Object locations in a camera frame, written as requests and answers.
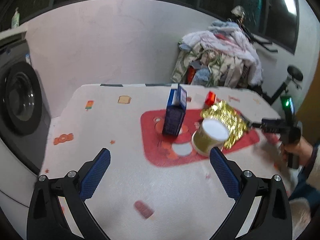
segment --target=gold foil wrapper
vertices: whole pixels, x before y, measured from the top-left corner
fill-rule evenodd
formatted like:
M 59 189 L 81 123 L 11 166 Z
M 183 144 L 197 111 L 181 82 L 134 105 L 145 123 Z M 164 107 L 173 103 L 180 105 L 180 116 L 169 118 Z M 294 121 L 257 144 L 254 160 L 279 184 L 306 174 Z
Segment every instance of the gold foil wrapper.
M 226 101 L 220 101 L 208 109 L 203 109 L 200 115 L 202 118 L 220 120 L 228 128 L 230 136 L 224 143 L 226 149 L 230 149 L 248 131 L 246 122 Z

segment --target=white table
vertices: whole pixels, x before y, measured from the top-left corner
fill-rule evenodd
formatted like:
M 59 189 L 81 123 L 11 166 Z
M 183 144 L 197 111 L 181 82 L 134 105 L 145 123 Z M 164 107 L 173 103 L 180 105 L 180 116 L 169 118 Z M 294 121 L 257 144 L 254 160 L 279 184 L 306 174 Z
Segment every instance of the white table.
M 209 90 L 239 109 L 251 121 L 278 114 L 256 93 L 229 88 L 184 86 L 191 97 L 187 109 L 200 109 Z M 93 160 L 107 148 L 111 164 L 93 197 L 85 201 L 92 215 L 111 239 L 121 240 L 207 240 L 218 229 L 234 200 L 228 198 L 208 159 L 183 165 L 161 166 L 151 163 L 144 153 L 140 119 L 143 113 L 165 109 L 170 87 L 106 87 L 84 85 L 76 90 L 55 125 L 48 142 L 41 174 L 49 178 L 65 176 L 79 170 L 84 162 Z M 119 104 L 120 96 L 129 96 L 129 104 Z M 87 101 L 93 100 L 86 110 Z M 54 145 L 54 138 L 73 133 L 74 139 Z M 292 191 L 289 173 L 274 162 L 280 162 L 276 147 L 257 131 L 259 142 L 226 157 L 236 161 L 242 170 L 251 170 L 258 177 L 280 174 L 287 190 Z M 175 146 L 187 155 L 188 145 Z M 255 199 L 248 218 L 239 232 L 246 233 L 259 205 Z M 154 211 L 149 218 L 135 208 L 142 201 Z M 81 235 L 64 198 L 61 206 L 71 230 Z

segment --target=metal bolt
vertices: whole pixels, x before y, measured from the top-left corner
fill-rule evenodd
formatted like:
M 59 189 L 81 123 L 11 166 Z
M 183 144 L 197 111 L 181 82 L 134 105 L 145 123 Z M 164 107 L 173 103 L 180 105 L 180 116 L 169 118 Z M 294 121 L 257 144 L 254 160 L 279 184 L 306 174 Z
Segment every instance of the metal bolt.
M 68 177 L 69 177 L 69 178 L 73 178 L 75 175 L 76 175 L 76 172 L 75 172 L 75 171 L 69 171 L 69 172 L 68 172 Z
M 39 177 L 39 181 L 44 181 L 44 180 L 45 180 L 45 178 L 46 178 L 46 176 L 45 176 L 45 175 L 41 175 L 41 176 Z
M 276 181 L 281 181 L 281 177 L 280 177 L 279 175 L 275 175 L 273 178 L 274 178 Z
M 247 177 L 247 178 L 250 178 L 252 176 L 252 172 L 251 171 L 244 171 L 244 175 Z

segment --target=pile of clothes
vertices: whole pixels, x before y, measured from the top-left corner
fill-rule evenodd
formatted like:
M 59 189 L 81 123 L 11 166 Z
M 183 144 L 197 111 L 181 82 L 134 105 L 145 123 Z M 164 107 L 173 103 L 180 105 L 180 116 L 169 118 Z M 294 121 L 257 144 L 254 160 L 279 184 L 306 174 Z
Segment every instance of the pile of clothes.
M 173 82 L 231 88 L 262 83 L 259 56 L 234 22 L 215 20 L 207 31 L 187 34 L 179 43 Z

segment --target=blue gripper pad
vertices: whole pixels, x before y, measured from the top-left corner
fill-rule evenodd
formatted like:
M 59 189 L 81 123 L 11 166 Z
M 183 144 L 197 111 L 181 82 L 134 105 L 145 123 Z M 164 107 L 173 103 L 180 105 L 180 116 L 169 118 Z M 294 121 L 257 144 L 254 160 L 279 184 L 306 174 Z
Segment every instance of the blue gripper pad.
M 110 152 L 105 149 L 97 161 L 89 169 L 88 173 L 81 182 L 81 191 L 79 195 L 82 201 L 92 198 L 93 193 L 97 189 L 97 186 L 99 185 L 104 173 L 110 165 L 110 160 Z
M 229 198 L 233 198 L 235 201 L 240 196 L 239 181 L 229 168 L 226 158 L 223 158 L 215 148 L 210 151 L 210 163 L 216 172 L 224 190 Z

